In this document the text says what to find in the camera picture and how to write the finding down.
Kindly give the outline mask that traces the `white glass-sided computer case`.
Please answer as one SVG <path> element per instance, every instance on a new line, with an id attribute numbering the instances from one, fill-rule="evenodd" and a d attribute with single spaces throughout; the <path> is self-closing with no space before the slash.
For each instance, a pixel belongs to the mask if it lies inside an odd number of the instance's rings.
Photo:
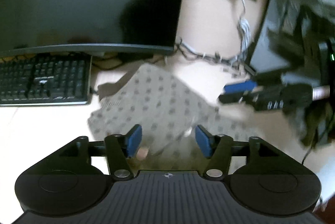
<path id="1" fill-rule="evenodd" d="M 249 50 L 259 85 L 334 81 L 334 0 L 267 0 Z"/>

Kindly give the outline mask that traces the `black curved monitor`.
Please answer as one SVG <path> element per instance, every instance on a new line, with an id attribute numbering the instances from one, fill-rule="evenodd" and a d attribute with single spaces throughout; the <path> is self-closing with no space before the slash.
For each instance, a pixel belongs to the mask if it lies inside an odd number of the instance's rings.
<path id="1" fill-rule="evenodd" d="M 1 56 L 173 51 L 182 0 L 1 0 Z"/>

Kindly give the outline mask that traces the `black keyboard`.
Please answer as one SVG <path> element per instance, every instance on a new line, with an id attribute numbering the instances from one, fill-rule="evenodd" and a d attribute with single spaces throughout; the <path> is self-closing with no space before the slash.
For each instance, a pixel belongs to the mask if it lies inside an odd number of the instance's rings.
<path id="1" fill-rule="evenodd" d="M 87 104 L 91 61 L 77 53 L 1 58 L 1 106 Z"/>

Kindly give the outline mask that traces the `brown polka dot sweater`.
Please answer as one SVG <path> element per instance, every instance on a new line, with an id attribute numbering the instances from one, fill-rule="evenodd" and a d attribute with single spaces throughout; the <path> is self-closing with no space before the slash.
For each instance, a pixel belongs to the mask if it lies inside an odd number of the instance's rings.
<path id="1" fill-rule="evenodd" d="M 116 93 L 100 100 L 88 125 L 97 141 L 141 125 L 143 137 L 133 161 L 144 169 L 197 169 L 205 163 L 195 140 L 197 125 L 237 141 L 261 134 L 220 115 L 176 76 L 157 66 L 143 64 L 124 79 Z"/>

